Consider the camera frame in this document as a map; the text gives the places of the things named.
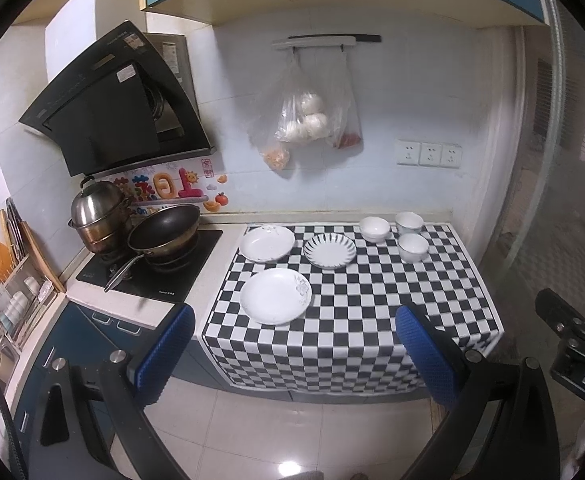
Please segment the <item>black frying pan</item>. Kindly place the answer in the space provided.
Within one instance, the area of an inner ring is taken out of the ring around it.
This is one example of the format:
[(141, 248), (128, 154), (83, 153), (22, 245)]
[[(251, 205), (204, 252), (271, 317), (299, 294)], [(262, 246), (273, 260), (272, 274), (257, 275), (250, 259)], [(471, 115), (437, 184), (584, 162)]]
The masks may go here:
[(119, 285), (137, 261), (146, 260), (155, 268), (165, 268), (192, 251), (201, 212), (195, 205), (166, 208), (151, 214), (135, 226), (128, 237), (132, 258), (114, 272), (104, 287), (110, 292)]

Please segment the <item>white plate with branch motif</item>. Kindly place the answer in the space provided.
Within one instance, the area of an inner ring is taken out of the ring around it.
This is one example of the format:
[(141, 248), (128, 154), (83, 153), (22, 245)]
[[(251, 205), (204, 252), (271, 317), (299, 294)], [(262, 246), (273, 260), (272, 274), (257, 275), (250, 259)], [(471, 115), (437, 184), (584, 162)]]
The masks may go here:
[(259, 226), (249, 231), (239, 244), (239, 252), (249, 261), (278, 261), (291, 252), (294, 234), (286, 226)]

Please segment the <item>wooden cutting board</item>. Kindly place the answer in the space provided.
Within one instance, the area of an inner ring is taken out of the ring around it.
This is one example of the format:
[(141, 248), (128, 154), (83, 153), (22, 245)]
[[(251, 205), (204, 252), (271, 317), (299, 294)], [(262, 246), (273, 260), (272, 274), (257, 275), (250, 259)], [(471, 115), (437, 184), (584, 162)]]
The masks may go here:
[(35, 258), (35, 261), (38, 264), (38, 268), (41, 270), (44, 276), (53, 284), (54, 289), (56, 289), (61, 294), (64, 294), (66, 292), (65, 285), (61, 283), (61, 280), (58, 278), (57, 274), (48, 264), (41, 247), (38, 246), (38, 241), (36, 240), (36, 237), (34, 236), (34, 233), (31, 230), (30, 226), (27, 224), (27, 222), (20, 221), (20, 228), (28, 242), (28, 245), (30, 247), (30, 253)]

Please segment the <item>plain white bowl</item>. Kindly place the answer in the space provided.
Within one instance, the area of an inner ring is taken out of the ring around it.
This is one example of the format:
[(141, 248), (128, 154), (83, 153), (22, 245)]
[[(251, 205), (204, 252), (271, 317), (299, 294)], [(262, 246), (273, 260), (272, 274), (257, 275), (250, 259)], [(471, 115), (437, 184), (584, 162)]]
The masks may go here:
[(380, 217), (366, 217), (358, 223), (358, 226), (359, 232), (368, 243), (383, 243), (391, 233), (390, 223)]

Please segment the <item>white wall socket middle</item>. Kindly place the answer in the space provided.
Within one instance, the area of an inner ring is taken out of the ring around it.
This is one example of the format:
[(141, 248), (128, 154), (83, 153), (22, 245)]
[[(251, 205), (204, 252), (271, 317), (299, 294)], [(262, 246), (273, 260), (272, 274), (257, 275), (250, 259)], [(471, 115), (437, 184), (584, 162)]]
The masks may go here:
[(419, 165), (426, 167), (439, 167), (441, 164), (442, 145), (423, 142), (419, 153)]

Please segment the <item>wall hook rail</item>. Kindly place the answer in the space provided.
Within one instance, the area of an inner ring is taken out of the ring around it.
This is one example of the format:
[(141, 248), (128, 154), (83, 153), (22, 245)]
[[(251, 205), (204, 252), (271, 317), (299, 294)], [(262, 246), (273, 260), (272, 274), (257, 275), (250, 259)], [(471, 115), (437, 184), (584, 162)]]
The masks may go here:
[(304, 48), (350, 48), (358, 44), (381, 44), (380, 35), (368, 34), (337, 34), (337, 35), (303, 35), (291, 36), (272, 42), (275, 50), (304, 49)]

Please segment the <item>colourful wall sticker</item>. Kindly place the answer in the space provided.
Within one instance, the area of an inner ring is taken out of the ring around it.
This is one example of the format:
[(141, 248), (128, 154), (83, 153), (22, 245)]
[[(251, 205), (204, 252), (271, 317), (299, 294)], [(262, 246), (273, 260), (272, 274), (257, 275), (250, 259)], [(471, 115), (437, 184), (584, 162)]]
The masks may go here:
[(137, 217), (181, 205), (194, 205), (203, 214), (218, 214), (230, 204), (230, 178), (222, 162), (213, 156), (161, 162), (102, 180), (129, 197), (129, 210)]

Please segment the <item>black white checkered tablecloth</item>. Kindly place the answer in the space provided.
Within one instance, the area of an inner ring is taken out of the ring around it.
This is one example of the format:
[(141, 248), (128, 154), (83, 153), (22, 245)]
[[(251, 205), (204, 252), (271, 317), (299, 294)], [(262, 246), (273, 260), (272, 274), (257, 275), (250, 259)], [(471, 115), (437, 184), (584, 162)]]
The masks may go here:
[[(313, 396), (392, 396), (422, 386), (395, 332), (395, 312), (414, 304), (437, 330), (460, 346), (489, 354), (505, 332), (494, 302), (463, 242), (449, 223), (421, 230), (425, 261), (404, 263), (397, 238), (368, 244), (355, 224), (294, 226), (291, 254), (277, 268), (301, 273), (312, 287), (309, 307), (275, 326), (254, 322), (239, 304), (254, 274), (268, 270), (235, 254), (201, 333), (222, 377), (233, 387)], [(355, 258), (324, 270), (303, 256), (303, 245), (321, 233), (353, 240)]]

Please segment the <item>plastic bag with red food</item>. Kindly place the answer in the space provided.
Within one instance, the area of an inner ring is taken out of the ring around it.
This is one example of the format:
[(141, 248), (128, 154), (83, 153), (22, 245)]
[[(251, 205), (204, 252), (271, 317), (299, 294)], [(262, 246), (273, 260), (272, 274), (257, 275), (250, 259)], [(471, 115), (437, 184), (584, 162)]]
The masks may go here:
[(361, 122), (347, 60), (347, 48), (329, 48), (317, 54), (317, 82), (328, 117), (327, 143), (335, 150), (362, 143)]

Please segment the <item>white plate with pink flowers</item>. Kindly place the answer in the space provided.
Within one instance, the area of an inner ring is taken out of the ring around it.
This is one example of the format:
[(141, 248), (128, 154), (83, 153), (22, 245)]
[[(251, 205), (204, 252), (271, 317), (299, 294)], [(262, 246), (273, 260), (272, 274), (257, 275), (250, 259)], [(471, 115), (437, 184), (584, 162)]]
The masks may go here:
[(312, 287), (301, 273), (283, 268), (254, 274), (240, 291), (239, 304), (252, 321), (283, 325), (305, 312)]

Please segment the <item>white bowl with dark rim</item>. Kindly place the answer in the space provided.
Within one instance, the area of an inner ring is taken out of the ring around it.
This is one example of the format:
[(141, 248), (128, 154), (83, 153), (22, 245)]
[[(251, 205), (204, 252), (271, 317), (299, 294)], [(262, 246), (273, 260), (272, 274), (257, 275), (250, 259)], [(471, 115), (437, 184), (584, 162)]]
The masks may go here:
[(399, 256), (405, 263), (425, 260), (429, 252), (429, 243), (425, 237), (416, 233), (402, 234), (397, 240)]

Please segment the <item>white wall socket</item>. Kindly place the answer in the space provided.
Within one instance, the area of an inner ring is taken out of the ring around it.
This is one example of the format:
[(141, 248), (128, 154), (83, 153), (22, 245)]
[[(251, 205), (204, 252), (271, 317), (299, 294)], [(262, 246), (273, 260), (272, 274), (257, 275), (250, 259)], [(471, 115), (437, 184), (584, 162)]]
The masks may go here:
[(459, 145), (443, 144), (441, 148), (440, 166), (458, 169), (463, 160), (463, 149)]
[(396, 162), (403, 166), (418, 166), (421, 143), (415, 141), (396, 142)]
[(423, 142), (419, 153), (419, 165), (426, 167), (439, 167), (441, 164), (442, 145)]

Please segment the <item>white plate with blue leaves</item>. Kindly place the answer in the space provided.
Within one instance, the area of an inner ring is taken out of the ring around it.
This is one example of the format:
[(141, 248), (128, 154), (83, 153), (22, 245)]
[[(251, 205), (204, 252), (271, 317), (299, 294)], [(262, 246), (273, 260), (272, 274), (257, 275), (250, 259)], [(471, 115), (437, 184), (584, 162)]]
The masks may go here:
[(304, 243), (303, 256), (317, 268), (341, 269), (355, 258), (356, 246), (350, 237), (343, 234), (321, 233)]

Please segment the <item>dish drying rack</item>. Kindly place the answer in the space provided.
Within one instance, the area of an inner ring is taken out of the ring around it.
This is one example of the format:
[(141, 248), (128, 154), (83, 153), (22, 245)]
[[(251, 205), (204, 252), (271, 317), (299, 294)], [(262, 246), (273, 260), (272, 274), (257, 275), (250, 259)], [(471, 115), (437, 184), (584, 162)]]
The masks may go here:
[(0, 381), (8, 383), (21, 351), (58, 295), (27, 256), (0, 282)]

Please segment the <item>plastic bag with white buns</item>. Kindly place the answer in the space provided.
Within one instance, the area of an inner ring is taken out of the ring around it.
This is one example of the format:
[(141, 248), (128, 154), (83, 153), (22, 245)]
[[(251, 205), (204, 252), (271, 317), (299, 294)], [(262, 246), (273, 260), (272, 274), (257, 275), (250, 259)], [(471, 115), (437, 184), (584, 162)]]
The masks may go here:
[(294, 48), (282, 71), (258, 94), (248, 136), (275, 172), (287, 168), (296, 148), (329, 136), (324, 99), (302, 70)]

